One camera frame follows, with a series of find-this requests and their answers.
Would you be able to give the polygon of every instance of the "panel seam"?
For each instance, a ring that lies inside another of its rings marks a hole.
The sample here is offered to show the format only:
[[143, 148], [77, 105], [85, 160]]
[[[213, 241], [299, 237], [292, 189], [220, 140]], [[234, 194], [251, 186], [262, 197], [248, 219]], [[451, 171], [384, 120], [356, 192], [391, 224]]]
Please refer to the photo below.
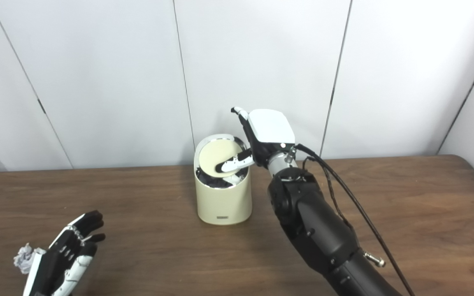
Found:
[[177, 19], [177, 8], [173, 0], [173, 13], [175, 14], [175, 25], [177, 27], [177, 40], [179, 41], [180, 63], [182, 65], [182, 79], [184, 79], [184, 90], [186, 91], [186, 103], [188, 104], [188, 115], [190, 116], [191, 140], [193, 141], [193, 150], [195, 151], [195, 136], [193, 134], [193, 121], [191, 119], [190, 97], [188, 95], [188, 84], [186, 83], [186, 70], [184, 69], [184, 58], [182, 58], [182, 44], [180, 42], [179, 21]]
[[451, 132], [451, 130], [453, 129], [453, 126], [455, 125], [455, 122], [457, 121], [460, 113], [462, 112], [462, 109], [465, 105], [465, 103], [467, 102], [467, 99], [469, 98], [469, 95], [471, 94], [471, 92], [473, 91], [473, 88], [474, 88], [474, 81], [473, 81], [473, 84], [471, 85], [471, 87], [469, 88], [467, 94], [466, 94], [466, 97], [464, 98], [464, 100], [462, 101], [462, 104], [460, 105], [460, 108], [458, 109], [458, 112], [457, 114], [455, 115], [455, 118], [453, 118], [453, 122], [451, 122], [451, 125], [449, 126], [449, 129], [446, 133], [446, 135], [444, 136], [444, 139], [442, 140], [442, 143], [440, 144], [440, 146], [438, 147], [438, 150], [436, 152], [436, 154], [439, 154], [440, 153], [440, 150], [442, 149], [442, 146], [444, 146], [444, 143], [446, 142], [447, 140], [447, 137], [449, 136], [449, 133]]
[[28, 81], [28, 84], [30, 85], [30, 88], [32, 88], [32, 92], [34, 93], [34, 96], [36, 97], [38, 102], [40, 102], [40, 105], [43, 109], [43, 112], [45, 113], [45, 116], [47, 117], [49, 125], [51, 126], [51, 129], [54, 132], [54, 135], [56, 136], [56, 139], [58, 140], [58, 143], [60, 143], [60, 147], [62, 148], [63, 153], [65, 154], [65, 157], [67, 157], [67, 161], [69, 161], [69, 164], [71, 165], [71, 167], [74, 168], [74, 166], [72, 165], [71, 159], [69, 158], [69, 156], [67, 154], [67, 151], [65, 150], [65, 147], [63, 146], [63, 143], [60, 140], [60, 137], [58, 136], [58, 133], [56, 132], [56, 129], [54, 129], [54, 125], [52, 124], [51, 119], [49, 118], [49, 115], [47, 114], [47, 112], [45, 112], [45, 108], [43, 108], [43, 105], [41, 104], [41, 100], [38, 96], [38, 93], [36, 92], [36, 89], [34, 88], [34, 85], [32, 84], [32, 81], [30, 81], [30, 78], [28, 77], [27, 71], [25, 70], [25, 67], [23, 66], [23, 63], [21, 62], [21, 59], [19, 58], [19, 56], [17, 54], [17, 51], [14, 48], [14, 45], [12, 44], [12, 41], [10, 40], [10, 37], [8, 37], [8, 34], [5, 30], [5, 27], [3, 26], [2, 22], [1, 22], [1, 19], [0, 19], [0, 27], [1, 27], [1, 30], [3, 31], [3, 33], [5, 34], [5, 37], [8, 41], [8, 44], [10, 45], [14, 55], [16, 56], [17, 61], [19, 62], [19, 66], [21, 67], [21, 70], [23, 71], [23, 73], [25, 74], [25, 77], [27, 78], [27, 81]]
[[323, 158], [323, 147], [325, 146], [325, 136], [327, 135], [327, 128], [329, 126], [330, 112], [332, 110], [332, 101], [334, 100], [335, 87], [336, 87], [336, 83], [337, 83], [337, 75], [339, 73], [339, 68], [340, 68], [340, 65], [341, 65], [341, 57], [343, 56], [343, 49], [344, 49], [344, 46], [345, 46], [346, 31], [349, 27], [350, 11], [352, 10], [352, 2], [353, 2], [353, 0], [350, 0], [349, 11], [346, 14], [346, 21], [345, 21], [345, 29], [344, 29], [344, 32], [343, 32], [343, 38], [341, 39], [341, 47], [340, 47], [340, 51], [339, 51], [339, 57], [337, 58], [336, 71], [335, 71], [335, 75], [334, 75], [334, 84], [332, 85], [332, 92], [330, 94], [329, 110], [327, 112], [327, 120], [325, 121], [325, 129], [323, 131], [323, 139], [321, 141], [321, 148], [319, 150], [319, 156], [321, 158]]

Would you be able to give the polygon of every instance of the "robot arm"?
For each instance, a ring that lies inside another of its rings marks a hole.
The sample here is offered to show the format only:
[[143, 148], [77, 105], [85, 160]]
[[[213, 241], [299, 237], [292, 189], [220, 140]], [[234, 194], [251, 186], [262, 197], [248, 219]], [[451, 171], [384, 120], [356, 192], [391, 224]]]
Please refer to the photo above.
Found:
[[[235, 107], [250, 142], [253, 162], [269, 170], [268, 194], [286, 236], [308, 266], [339, 296], [400, 296], [375, 270], [384, 261], [361, 249], [356, 234], [325, 202], [315, 177], [297, 167], [295, 139], [281, 112]], [[231, 168], [239, 155], [217, 165]]]

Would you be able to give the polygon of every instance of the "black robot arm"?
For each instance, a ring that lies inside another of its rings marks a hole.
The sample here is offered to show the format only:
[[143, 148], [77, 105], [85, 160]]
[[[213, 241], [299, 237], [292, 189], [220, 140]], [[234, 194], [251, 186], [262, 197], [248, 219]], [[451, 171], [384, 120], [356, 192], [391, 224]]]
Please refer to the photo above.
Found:
[[237, 113], [250, 149], [216, 166], [218, 172], [230, 172], [256, 163], [272, 176], [268, 193], [275, 215], [286, 236], [308, 266], [322, 274], [339, 296], [400, 296], [371, 265], [384, 261], [361, 249], [352, 226], [325, 202], [314, 175], [299, 169], [294, 161], [296, 149], [317, 161], [327, 178], [329, 172], [346, 190], [376, 235], [410, 296], [414, 292], [393, 259], [389, 249], [367, 214], [343, 180], [317, 154], [301, 144], [287, 118], [278, 111], [256, 109]]
[[314, 175], [289, 167], [268, 193], [286, 236], [308, 266], [339, 296], [400, 296], [365, 257], [356, 234], [325, 202]]

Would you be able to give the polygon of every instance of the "round lid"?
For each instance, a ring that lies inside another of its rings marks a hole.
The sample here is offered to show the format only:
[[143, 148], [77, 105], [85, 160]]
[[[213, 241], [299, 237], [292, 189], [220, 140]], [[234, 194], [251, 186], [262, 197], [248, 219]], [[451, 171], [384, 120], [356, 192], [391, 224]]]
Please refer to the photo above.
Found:
[[228, 139], [218, 139], [207, 143], [199, 154], [199, 166], [208, 175], [214, 178], [224, 178], [237, 172], [218, 173], [215, 166], [226, 161], [242, 151], [241, 146], [235, 141]]

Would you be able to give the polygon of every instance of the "trash can lid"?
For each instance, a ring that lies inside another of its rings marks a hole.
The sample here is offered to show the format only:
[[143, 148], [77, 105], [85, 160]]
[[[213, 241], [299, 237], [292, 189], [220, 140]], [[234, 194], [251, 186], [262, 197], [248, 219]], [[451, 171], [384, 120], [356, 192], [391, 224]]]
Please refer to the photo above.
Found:
[[248, 168], [226, 173], [218, 173], [215, 166], [246, 149], [238, 137], [216, 134], [201, 140], [195, 150], [194, 170], [197, 178], [214, 188], [228, 188], [239, 184], [248, 175]]

